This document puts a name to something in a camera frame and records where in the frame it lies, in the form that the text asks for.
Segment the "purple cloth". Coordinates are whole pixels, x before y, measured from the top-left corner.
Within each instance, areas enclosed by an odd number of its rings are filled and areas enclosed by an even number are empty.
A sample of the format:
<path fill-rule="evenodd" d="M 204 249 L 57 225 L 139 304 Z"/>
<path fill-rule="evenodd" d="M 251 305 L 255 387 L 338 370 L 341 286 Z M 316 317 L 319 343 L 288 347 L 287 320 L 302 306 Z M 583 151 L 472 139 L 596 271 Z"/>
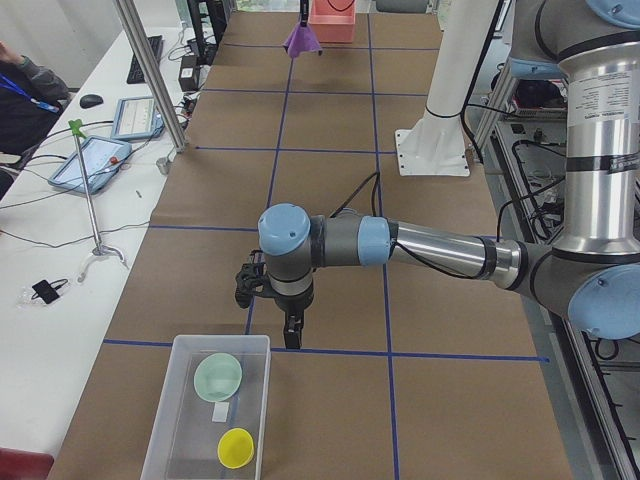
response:
<path fill-rule="evenodd" d="M 321 55 L 323 49 L 313 29 L 307 23 L 297 24 L 285 42 L 283 43 L 287 55 L 291 59 L 299 57 L 302 53 L 311 52 Z"/>

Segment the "mint green bowl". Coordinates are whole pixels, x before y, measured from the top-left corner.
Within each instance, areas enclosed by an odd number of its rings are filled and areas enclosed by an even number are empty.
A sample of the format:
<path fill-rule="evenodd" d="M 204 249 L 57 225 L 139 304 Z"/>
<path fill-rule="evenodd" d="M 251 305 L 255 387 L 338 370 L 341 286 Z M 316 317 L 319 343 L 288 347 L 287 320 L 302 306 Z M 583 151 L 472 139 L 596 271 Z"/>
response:
<path fill-rule="evenodd" d="M 239 389 L 243 377 L 239 360 L 228 353 L 214 353 L 197 366 L 193 383 L 197 396 L 206 402 L 223 402 Z"/>

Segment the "yellow plastic cup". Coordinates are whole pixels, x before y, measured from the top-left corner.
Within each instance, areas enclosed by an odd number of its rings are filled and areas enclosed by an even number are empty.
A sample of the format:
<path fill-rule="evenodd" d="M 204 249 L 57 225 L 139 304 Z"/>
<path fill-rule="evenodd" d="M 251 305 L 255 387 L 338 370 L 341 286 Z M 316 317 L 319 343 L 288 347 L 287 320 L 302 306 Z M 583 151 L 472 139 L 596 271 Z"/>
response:
<path fill-rule="evenodd" d="M 248 465 L 255 453 L 253 436 L 244 428 L 226 431 L 217 445 L 220 463 L 228 469 L 239 469 Z"/>

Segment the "black power adapter box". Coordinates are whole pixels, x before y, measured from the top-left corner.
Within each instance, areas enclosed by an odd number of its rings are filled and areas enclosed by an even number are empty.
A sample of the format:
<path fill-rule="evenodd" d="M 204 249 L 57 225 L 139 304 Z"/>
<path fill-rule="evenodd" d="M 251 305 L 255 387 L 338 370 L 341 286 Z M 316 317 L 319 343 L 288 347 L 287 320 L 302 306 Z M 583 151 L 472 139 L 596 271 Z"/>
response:
<path fill-rule="evenodd" d="M 178 83 L 183 92 L 198 90 L 200 68 L 196 55 L 185 55 L 181 58 Z"/>

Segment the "clear plastic storage box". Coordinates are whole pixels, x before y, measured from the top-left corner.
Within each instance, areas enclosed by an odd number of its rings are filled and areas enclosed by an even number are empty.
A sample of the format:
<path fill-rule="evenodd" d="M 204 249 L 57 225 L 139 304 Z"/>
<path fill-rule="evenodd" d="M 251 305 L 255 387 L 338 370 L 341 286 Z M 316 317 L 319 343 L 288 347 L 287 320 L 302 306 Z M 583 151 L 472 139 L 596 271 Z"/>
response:
<path fill-rule="evenodd" d="M 243 371 L 236 393 L 206 402 L 194 389 L 199 363 L 214 353 L 235 356 Z M 179 335 L 173 341 L 159 405 L 143 464 L 143 479 L 258 479 L 267 411 L 271 342 L 266 335 Z M 251 433 L 252 461 L 225 468 L 217 456 L 232 428 Z"/>

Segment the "pink plastic bin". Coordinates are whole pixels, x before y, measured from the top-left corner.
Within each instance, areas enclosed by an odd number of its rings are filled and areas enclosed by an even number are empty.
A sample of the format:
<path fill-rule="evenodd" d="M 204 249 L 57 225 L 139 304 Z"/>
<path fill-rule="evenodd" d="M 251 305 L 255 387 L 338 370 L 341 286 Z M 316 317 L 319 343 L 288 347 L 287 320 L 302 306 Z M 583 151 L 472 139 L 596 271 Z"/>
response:
<path fill-rule="evenodd" d="M 354 0 L 313 0 L 309 24 L 321 43 L 351 43 L 355 36 Z"/>

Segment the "blue teach pendant far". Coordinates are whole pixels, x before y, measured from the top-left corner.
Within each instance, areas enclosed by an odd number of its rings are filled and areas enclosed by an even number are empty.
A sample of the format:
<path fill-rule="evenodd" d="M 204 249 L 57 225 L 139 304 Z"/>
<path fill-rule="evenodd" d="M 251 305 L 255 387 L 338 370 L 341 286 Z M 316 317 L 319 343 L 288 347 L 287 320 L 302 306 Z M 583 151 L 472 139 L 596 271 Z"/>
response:
<path fill-rule="evenodd" d="M 117 102 L 111 137 L 116 140 L 146 140 L 164 129 L 162 116 L 152 96 L 121 98 Z"/>

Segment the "blue teach pendant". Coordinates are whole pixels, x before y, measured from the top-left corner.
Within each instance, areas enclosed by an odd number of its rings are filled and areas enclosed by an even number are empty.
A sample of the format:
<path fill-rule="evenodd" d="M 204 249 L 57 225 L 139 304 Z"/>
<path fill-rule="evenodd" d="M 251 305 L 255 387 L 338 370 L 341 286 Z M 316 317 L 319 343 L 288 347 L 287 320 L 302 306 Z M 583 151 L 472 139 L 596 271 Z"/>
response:
<path fill-rule="evenodd" d="M 164 129 L 162 116 L 152 96 L 121 98 L 117 102 L 111 137 L 116 140 L 146 140 Z"/>
<path fill-rule="evenodd" d="M 130 143 L 98 136 L 87 137 L 81 147 L 91 194 L 101 190 L 132 153 Z M 67 157 L 64 163 L 54 171 L 48 178 L 48 184 L 61 190 L 85 193 L 76 152 Z"/>

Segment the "black computer mouse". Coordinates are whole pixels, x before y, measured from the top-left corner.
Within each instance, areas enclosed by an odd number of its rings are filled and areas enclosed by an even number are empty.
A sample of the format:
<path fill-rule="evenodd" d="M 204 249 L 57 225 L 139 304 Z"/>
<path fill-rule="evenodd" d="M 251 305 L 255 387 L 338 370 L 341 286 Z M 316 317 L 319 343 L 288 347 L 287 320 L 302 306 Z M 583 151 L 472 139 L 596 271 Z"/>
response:
<path fill-rule="evenodd" d="M 79 106 L 82 109 L 90 109 L 90 108 L 99 106 L 103 103 L 104 103 L 103 97 L 97 94 L 86 94 L 86 95 L 83 95 L 79 100 Z"/>

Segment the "blue teach pendant near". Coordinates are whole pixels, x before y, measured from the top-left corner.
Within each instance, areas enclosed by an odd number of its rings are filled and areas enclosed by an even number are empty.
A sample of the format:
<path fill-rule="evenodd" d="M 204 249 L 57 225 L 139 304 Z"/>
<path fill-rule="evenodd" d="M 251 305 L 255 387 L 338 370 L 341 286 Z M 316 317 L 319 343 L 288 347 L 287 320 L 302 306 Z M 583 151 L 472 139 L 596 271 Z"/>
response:
<path fill-rule="evenodd" d="M 91 194 L 101 190 L 132 153 L 130 143 L 98 136 L 87 137 L 81 147 Z M 67 157 L 64 163 L 54 171 L 48 178 L 48 184 L 61 190 L 85 193 L 76 152 Z"/>

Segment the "small black pouch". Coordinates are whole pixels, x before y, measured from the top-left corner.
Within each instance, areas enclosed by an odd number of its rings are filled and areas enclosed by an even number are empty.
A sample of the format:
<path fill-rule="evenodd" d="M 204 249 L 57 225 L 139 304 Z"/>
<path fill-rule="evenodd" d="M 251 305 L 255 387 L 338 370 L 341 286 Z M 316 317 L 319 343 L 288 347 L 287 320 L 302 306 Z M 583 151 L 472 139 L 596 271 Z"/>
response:
<path fill-rule="evenodd" d="M 46 305 L 53 303 L 61 296 L 61 291 L 69 284 L 67 278 L 57 279 L 52 282 L 41 280 L 32 286 L 31 300 L 41 300 Z"/>

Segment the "green tipped reacher stick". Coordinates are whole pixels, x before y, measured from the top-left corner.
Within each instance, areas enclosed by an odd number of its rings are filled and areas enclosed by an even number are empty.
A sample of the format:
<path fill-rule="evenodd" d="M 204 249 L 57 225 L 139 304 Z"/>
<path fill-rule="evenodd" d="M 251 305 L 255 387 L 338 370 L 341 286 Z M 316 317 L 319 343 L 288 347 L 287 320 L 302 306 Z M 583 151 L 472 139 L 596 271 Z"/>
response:
<path fill-rule="evenodd" d="M 97 223 L 97 217 L 96 217 L 96 212 L 93 204 L 92 195 L 89 191 L 88 174 L 87 174 L 87 170 L 84 162 L 84 156 L 82 153 L 80 139 L 85 137 L 85 135 L 81 132 L 81 127 L 83 126 L 83 123 L 80 119 L 76 119 L 76 120 L 69 120 L 68 124 L 71 129 L 71 134 L 73 135 L 73 139 L 75 142 L 76 154 L 77 154 L 77 159 L 78 159 L 78 164 L 79 164 L 81 179 L 82 179 L 82 185 L 84 188 L 84 195 L 85 195 L 85 200 L 86 200 L 87 208 L 89 212 L 89 219 L 92 227 L 93 240 L 95 243 L 95 246 L 91 251 L 91 253 L 82 262 L 79 273 L 77 275 L 77 283 L 81 284 L 85 281 L 89 271 L 89 267 L 92 263 L 106 260 L 108 256 L 117 257 L 121 262 L 121 264 L 126 269 L 128 269 L 128 263 L 127 263 L 126 256 L 121 249 L 103 243 L 102 236 L 99 231 L 99 227 Z"/>

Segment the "seated person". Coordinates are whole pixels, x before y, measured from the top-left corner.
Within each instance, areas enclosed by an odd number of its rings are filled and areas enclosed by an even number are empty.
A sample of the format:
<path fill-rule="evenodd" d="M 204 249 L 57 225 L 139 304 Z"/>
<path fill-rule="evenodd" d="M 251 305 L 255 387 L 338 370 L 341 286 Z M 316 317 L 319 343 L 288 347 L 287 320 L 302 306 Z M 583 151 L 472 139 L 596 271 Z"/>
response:
<path fill-rule="evenodd" d="M 69 100 L 51 69 L 1 43 L 1 152 L 23 157 L 47 136 Z"/>

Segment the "aluminium frame post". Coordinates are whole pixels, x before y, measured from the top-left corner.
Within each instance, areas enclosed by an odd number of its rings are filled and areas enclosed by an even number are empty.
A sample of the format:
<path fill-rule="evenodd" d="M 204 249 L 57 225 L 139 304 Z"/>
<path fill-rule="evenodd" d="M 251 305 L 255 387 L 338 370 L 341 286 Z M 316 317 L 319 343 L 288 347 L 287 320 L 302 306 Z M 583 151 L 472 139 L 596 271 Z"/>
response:
<path fill-rule="evenodd" d="M 186 137 L 176 117 L 169 92 L 147 40 L 135 4 L 132 0 L 114 0 L 113 3 L 133 53 L 142 68 L 146 83 L 155 99 L 156 107 L 170 134 L 174 149 L 177 153 L 182 153 L 187 144 Z"/>

